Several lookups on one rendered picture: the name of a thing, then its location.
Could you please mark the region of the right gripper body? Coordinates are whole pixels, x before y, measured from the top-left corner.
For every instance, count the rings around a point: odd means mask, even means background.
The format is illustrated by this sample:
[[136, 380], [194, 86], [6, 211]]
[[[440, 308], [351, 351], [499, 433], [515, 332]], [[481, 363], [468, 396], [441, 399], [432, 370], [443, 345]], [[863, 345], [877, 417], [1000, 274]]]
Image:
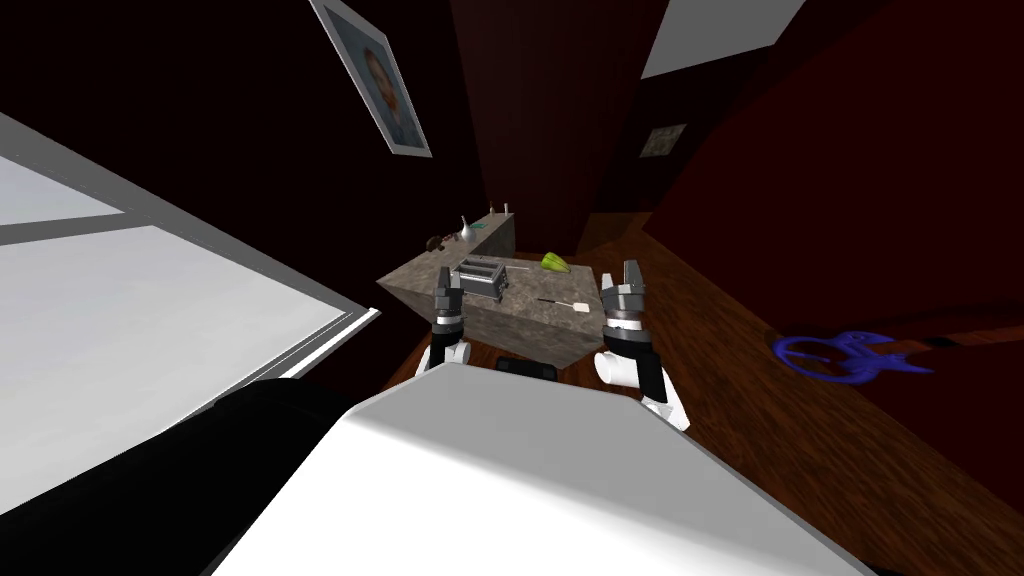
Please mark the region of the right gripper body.
[[626, 284], [614, 285], [600, 292], [602, 306], [608, 320], [640, 321], [645, 311], [644, 288], [631, 288]]

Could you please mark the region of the blue electric guitar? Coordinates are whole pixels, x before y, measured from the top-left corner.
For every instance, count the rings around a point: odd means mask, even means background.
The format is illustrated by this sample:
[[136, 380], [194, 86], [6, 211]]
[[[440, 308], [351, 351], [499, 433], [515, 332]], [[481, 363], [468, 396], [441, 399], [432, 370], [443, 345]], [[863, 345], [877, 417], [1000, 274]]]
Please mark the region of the blue electric guitar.
[[772, 343], [771, 351], [804, 376], [859, 386], [883, 372], [929, 373], [928, 368], [907, 361], [913, 354], [1016, 341], [1024, 341], [1024, 325], [904, 340], [865, 331], [847, 331], [831, 338], [783, 337]]

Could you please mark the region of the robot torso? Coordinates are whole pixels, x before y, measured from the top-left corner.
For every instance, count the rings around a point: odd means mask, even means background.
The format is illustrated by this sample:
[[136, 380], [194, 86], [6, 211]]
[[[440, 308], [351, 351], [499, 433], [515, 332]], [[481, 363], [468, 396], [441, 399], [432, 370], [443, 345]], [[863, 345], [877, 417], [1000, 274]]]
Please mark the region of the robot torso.
[[648, 407], [449, 363], [348, 410], [212, 576], [874, 576]]

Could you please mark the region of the grey framed window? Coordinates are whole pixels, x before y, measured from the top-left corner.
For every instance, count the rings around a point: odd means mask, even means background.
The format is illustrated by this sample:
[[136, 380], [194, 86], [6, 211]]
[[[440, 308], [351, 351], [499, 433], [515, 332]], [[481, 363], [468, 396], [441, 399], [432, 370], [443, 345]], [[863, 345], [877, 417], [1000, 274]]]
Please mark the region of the grey framed window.
[[377, 316], [0, 113], [0, 517]]

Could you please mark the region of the silver toaster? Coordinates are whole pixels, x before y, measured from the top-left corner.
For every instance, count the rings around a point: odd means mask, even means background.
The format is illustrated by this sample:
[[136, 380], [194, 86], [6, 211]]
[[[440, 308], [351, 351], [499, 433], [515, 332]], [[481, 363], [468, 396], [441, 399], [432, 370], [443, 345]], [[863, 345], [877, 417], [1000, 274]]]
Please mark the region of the silver toaster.
[[463, 259], [452, 270], [452, 276], [459, 280], [466, 294], [490, 298], [498, 303], [509, 287], [506, 264], [481, 258]]

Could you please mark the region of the large framed portrait picture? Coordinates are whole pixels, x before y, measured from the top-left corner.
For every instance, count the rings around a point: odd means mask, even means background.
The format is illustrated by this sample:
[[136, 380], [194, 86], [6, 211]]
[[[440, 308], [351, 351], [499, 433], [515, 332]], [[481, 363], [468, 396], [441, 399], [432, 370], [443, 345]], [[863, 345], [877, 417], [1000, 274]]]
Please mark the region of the large framed portrait picture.
[[308, 0], [391, 153], [432, 153], [386, 35], [341, 0]]

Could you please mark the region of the small framed picture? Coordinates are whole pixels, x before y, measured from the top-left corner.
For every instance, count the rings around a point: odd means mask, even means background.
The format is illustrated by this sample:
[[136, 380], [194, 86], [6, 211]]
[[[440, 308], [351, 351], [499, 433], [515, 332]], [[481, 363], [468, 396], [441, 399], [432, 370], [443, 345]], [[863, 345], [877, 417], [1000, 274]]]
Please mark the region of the small framed picture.
[[670, 155], [686, 127], [686, 124], [676, 124], [653, 129], [644, 142], [639, 157], [652, 158]]

